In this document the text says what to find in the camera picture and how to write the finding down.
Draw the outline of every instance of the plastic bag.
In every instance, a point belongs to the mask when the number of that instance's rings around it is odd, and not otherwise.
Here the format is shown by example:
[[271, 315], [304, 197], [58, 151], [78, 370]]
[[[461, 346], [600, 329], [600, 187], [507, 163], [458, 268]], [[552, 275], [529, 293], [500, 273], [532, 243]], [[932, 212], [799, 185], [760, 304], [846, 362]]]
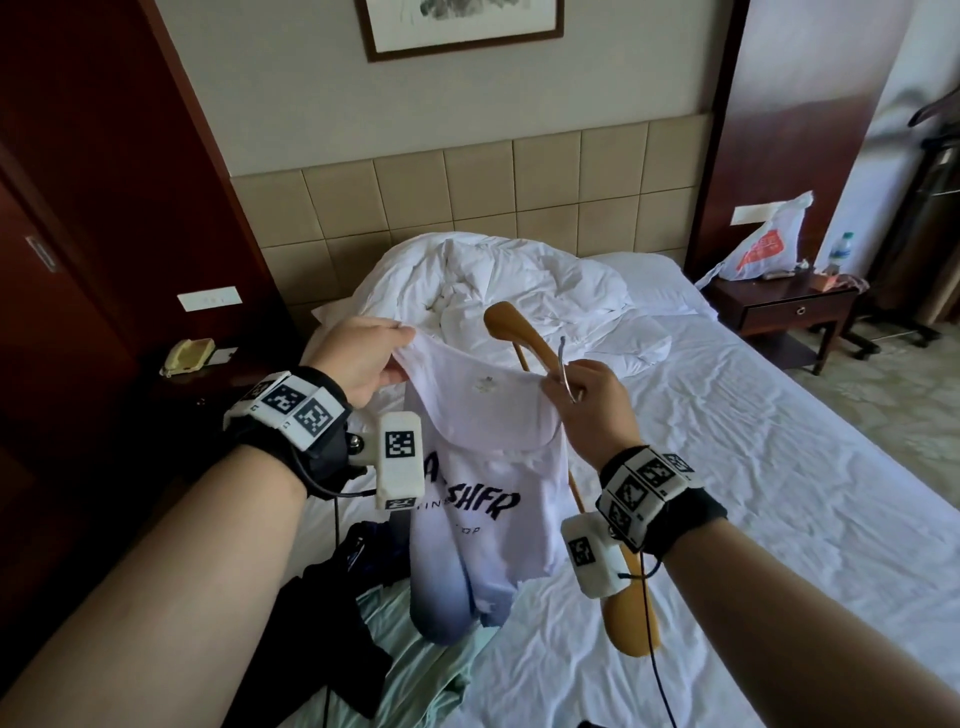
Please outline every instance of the plastic bag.
[[697, 288], [703, 289], [716, 276], [723, 280], [749, 280], [772, 271], [792, 271], [797, 267], [800, 228], [811, 205], [812, 192], [781, 205], [773, 217], [698, 280]]

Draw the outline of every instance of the nightstand leg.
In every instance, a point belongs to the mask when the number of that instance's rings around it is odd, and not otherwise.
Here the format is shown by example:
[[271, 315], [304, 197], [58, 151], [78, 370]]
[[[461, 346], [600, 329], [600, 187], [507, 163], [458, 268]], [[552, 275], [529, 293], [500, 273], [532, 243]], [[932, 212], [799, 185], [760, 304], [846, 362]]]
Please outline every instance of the nightstand leg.
[[827, 364], [827, 357], [830, 354], [830, 350], [833, 349], [833, 343], [836, 341], [839, 323], [840, 322], [838, 321], [831, 321], [829, 324], [823, 324], [824, 339], [820, 344], [820, 351], [817, 352], [817, 363], [813, 367], [813, 374], [815, 376], [820, 376], [820, 373], [824, 370], [824, 367]]

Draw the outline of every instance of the black lettering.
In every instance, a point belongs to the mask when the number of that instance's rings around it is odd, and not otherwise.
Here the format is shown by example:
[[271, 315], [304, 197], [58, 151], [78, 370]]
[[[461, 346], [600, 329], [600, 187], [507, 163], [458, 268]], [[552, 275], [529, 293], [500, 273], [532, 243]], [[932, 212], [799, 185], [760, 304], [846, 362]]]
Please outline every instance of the black lettering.
[[426, 456], [426, 460], [423, 461], [423, 472], [430, 476], [431, 483], [437, 482], [437, 475], [440, 474], [440, 459], [436, 452], [431, 452]]
[[446, 489], [446, 502], [452, 503], [457, 499], [457, 494], [460, 493], [464, 488], [467, 487], [467, 483], [458, 483], [450, 488]]
[[494, 521], [501, 511], [513, 508], [520, 502], [520, 493], [503, 493], [487, 508], [487, 515]]
[[494, 488], [493, 486], [491, 486], [490, 488], [487, 488], [486, 490], [484, 490], [484, 492], [481, 493], [473, 502], [473, 510], [475, 511], [479, 509], [480, 505], [483, 503], [484, 500], [493, 500], [494, 493], [503, 493], [503, 489]]
[[477, 494], [483, 490], [483, 483], [477, 483], [472, 488], [467, 488], [464, 491], [464, 494], [460, 496], [460, 501], [457, 503], [457, 508], [463, 508], [465, 511], [470, 509], [470, 504], [473, 503], [473, 499], [477, 497]]

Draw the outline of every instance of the plastic bottle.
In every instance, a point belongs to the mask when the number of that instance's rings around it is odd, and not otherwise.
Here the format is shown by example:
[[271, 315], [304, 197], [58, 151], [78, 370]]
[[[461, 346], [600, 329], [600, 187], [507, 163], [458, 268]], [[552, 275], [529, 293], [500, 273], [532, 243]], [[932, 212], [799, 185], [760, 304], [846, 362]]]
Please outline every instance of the plastic bottle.
[[830, 251], [830, 263], [827, 266], [828, 276], [836, 276], [840, 273], [840, 267], [850, 260], [850, 253], [853, 249], [853, 233], [844, 232], [843, 237], [837, 241]]

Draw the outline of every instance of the white bed sheet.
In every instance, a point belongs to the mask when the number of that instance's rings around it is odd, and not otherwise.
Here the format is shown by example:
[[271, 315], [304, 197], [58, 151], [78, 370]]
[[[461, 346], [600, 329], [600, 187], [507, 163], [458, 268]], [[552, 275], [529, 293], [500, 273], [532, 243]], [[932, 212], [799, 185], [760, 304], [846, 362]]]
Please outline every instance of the white bed sheet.
[[[681, 452], [731, 521], [782, 562], [960, 689], [960, 513], [721, 325], [702, 315], [658, 321], [672, 351], [626, 381], [643, 436]], [[593, 501], [595, 473], [571, 467]], [[331, 508], [311, 501], [291, 574], [332, 548]], [[345, 522], [374, 514], [353, 502]], [[665, 571], [651, 592], [678, 725], [761, 725]], [[444, 728], [582, 719], [666, 723], [650, 660], [613, 649], [598, 603], [566, 567], [524, 586]]]

